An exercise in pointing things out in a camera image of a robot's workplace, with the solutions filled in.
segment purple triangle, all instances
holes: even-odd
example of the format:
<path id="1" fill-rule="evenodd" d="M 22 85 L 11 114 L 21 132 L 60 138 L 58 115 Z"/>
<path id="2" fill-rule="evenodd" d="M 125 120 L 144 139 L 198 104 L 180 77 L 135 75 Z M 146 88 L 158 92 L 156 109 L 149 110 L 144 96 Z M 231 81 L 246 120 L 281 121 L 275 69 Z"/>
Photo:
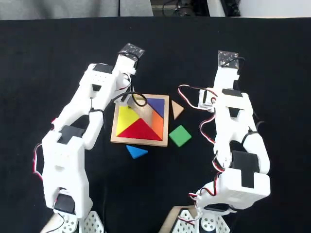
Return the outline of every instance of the purple triangle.
<path id="1" fill-rule="evenodd" d="M 164 118 L 164 99 L 147 98 L 148 104 L 155 110 L 162 118 Z"/>

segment black fabric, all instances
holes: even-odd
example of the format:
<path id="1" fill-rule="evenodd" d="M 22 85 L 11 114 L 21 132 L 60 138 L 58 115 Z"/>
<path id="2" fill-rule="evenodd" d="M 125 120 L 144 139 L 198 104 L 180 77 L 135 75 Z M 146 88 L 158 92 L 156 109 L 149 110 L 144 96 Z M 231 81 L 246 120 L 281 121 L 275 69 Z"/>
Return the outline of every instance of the black fabric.
<path id="1" fill-rule="evenodd" d="M 310 186 L 311 19 L 97 18 L 0 21 L 0 201 L 2 232 L 39 232 L 52 211 L 42 181 L 32 174 L 33 148 L 75 93 L 90 63 L 114 65 L 127 43 L 146 50 L 133 76 L 135 90 L 168 94 L 185 107 L 182 124 L 192 139 L 178 148 L 139 146 L 133 160 L 124 144 L 110 143 L 114 106 L 94 149 L 85 153 L 93 209 L 102 216 L 107 180 L 110 233 L 157 232 L 170 209 L 210 182 L 213 146 L 198 130 L 209 114 L 186 106 L 177 86 L 213 86 L 218 50 L 246 58 L 240 88 L 248 93 L 271 160 L 271 195 L 241 211 L 235 232 L 307 231 Z M 198 96 L 196 90 L 185 90 Z M 214 137 L 214 123 L 205 131 Z M 42 169 L 42 150 L 38 150 Z M 228 224 L 234 215 L 225 216 Z"/>

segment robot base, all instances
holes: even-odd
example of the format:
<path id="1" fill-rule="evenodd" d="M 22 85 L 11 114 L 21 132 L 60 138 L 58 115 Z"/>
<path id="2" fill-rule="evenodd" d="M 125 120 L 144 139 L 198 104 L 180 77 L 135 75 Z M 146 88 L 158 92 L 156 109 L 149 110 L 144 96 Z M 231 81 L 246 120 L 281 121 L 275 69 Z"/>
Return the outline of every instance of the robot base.
<path id="1" fill-rule="evenodd" d="M 102 221 L 96 211 L 89 212 L 83 224 L 79 226 L 79 229 L 77 229 L 78 219 L 74 215 L 61 213 L 61 216 L 63 216 L 65 222 L 59 229 L 53 231 L 53 233 L 105 233 Z M 54 215 L 41 233 L 53 230 L 62 223 L 63 219 L 59 215 Z"/>
<path id="2" fill-rule="evenodd" d="M 181 209 L 179 216 L 186 220 L 193 219 L 188 209 Z M 204 214 L 193 222 L 194 226 L 176 218 L 171 233 L 229 233 L 230 228 L 221 216 Z"/>

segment yellow triangle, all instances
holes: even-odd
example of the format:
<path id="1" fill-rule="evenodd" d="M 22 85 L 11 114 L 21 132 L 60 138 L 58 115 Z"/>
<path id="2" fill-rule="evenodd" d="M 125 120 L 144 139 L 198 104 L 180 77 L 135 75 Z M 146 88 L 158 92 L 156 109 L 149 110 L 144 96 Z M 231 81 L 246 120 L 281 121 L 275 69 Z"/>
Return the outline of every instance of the yellow triangle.
<path id="1" fill-rule="evenodd" d="M 181 114 L 181 112 L 184 110 L 182 106 L 180 106 L 178 103 L 176 103 L 174 100 L 172 100 L 172 107 L 173 107 L 173 115 L 174 120 Z"/>
<path id="2" fill-rule="evenodd" d="M 118 124 L 116 136 L 126 130 L 130 125 L 139 119 L 138 114 L 128 106 L 119 107 Z"/>

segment green square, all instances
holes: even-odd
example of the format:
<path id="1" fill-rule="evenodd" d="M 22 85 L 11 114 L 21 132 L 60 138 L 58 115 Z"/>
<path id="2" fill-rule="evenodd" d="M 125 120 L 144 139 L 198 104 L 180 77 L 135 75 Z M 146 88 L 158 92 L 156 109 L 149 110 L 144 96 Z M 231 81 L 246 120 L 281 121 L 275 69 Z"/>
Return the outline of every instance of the green square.
<path id="1" fill-rule="evenodd" d="M 169 136 L 178 147 L 184 145 L 191 138 L 191 135 L 182 125 L 174 129 Z"/>

